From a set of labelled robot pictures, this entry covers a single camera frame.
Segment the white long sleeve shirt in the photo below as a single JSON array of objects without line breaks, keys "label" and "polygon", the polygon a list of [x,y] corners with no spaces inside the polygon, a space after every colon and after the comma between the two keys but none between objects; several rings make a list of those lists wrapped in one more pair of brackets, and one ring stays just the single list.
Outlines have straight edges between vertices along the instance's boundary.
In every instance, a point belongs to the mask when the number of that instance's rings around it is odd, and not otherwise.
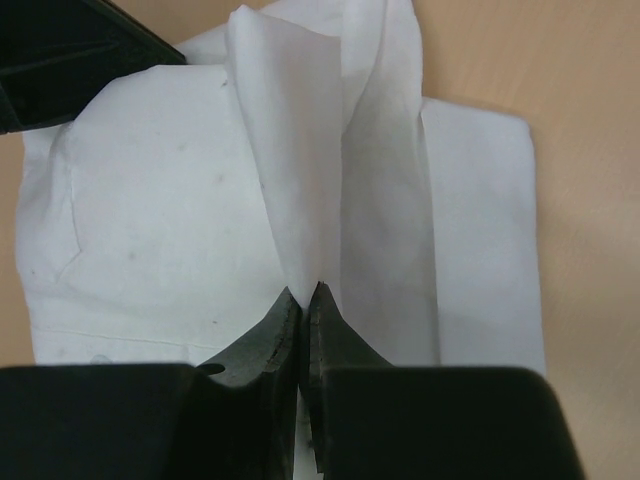
[{"label": "white long sleeve shirt", "polygon": [[288,291],[289,479],[325,479],[300,387],[319,284],[394,366],[544,376],[529,126],[422,94],[410,2],[242,6],[178,51],[24,133],[34,366],[196,367]]}]

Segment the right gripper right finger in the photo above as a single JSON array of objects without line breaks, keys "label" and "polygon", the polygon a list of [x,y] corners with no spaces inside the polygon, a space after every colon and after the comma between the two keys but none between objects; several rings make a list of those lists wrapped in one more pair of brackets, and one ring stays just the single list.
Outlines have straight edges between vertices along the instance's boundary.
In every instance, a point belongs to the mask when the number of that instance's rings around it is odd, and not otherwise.
[{"label": "right gripper right finger", "polygon": [[519,367],[398,367],[326,284],[301,327],[301,393],[325,479],[579,479],[560,403]]}]

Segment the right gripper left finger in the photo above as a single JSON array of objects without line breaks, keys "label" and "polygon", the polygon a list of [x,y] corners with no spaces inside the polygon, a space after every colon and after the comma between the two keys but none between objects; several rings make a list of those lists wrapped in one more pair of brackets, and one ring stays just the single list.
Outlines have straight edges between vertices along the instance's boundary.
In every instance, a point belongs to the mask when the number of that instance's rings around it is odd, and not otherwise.
[{"label": "right gripper left finger", "polygon": [[283,291],[265,317],[199,366],[5,368],[5,479],[289,479],[298,326]]}]

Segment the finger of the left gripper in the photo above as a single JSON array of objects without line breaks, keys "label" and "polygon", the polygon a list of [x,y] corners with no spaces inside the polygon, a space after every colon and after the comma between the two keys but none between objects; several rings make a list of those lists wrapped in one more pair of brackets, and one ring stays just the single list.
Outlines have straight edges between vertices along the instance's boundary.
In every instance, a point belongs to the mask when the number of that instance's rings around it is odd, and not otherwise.
[{"label": "finger of the left gripper", "polygon": [[4,1],[1,131],[72,121],[112,80],[185,62],[111,1]]}]

